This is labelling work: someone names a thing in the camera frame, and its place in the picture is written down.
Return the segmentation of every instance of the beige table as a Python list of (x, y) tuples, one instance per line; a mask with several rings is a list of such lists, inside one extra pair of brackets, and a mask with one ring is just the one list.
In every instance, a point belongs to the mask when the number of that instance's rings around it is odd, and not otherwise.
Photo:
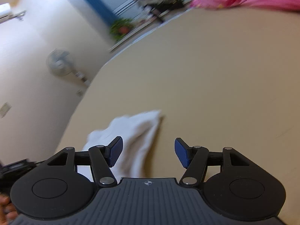
[(280, 217), (299, 225), (299, 45), (296, 13), (191, 10), (100, 70), (58, 150), (80, 151), (91, 131), (117, 116), (161, 109), (149, 177), (181, 177), (176, 137), (216, 152), (231, 146), (284, 184)]

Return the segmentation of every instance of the finger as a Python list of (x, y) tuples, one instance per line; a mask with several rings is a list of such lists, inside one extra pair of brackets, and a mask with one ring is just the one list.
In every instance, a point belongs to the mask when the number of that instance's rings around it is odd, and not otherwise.
[(6, 222), (6, 216), (3, 212), (3, 207), (0, 205), (0, 224)]
[(7, 205), (11, 200), (7, 195), (0, 195), (0, 205)]
[(14, 205), (12, 203), (8, 204), (4, 208), (4, 212), (5, 213), (10, 213), (10, 212), (15, 212), (15, 211), (16, 211), (16, 209), (15, 209), (15, 207), (14, 207)]
[(16, 211), (12, 211), (6, 215), (6, 218), (9, 220), (14, 220), (18, 216)]

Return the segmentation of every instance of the blue door frame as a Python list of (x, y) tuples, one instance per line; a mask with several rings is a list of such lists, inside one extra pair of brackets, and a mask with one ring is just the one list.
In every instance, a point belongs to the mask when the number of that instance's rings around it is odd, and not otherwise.
[(109, 8), (101, 0), (87, 0), (88, 3), (93, 7), (93, 9), (100, 15), (103, 21), (111, 26), (118, 17), (109, 10)]

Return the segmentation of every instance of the air conditioner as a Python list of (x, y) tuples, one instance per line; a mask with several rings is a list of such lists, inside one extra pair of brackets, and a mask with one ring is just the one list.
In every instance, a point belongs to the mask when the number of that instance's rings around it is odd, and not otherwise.
[(11, 16), (12, 16), (12, 11), (9, 3), (0, 5), (0, 23), (10, 19)]

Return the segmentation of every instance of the white towel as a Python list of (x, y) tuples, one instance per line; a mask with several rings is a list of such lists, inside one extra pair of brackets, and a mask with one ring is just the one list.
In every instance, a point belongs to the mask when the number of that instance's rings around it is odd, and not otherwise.
[[(134, 116), (115, 118), (105, 130), (95, 130), (88, 136), (83, 147), (107, 146), (116, 136), (123, 139), (123, 151), (111, 168), (116, 180), (121, 178), (144, 178), (143, 165), (160, 123), (160, 111), (143, 112)], [(89, 166), (78, 166), (77, 172), (93, 181)]]

